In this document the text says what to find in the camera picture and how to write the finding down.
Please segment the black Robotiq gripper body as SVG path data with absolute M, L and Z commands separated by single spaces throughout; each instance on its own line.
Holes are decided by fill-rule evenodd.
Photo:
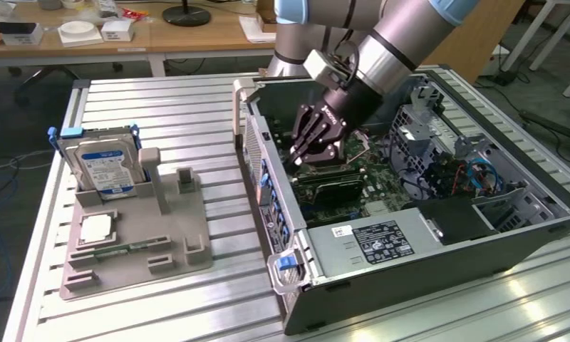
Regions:
M 382 96 L 360 81 L 352 80 L 346 87 L 326 89 L 322 97 L 311 105 L 323 114 L 328 124 L 319 140 L 322 143 L 346 139 L 348 134 L 364 123 L 382 104 Z

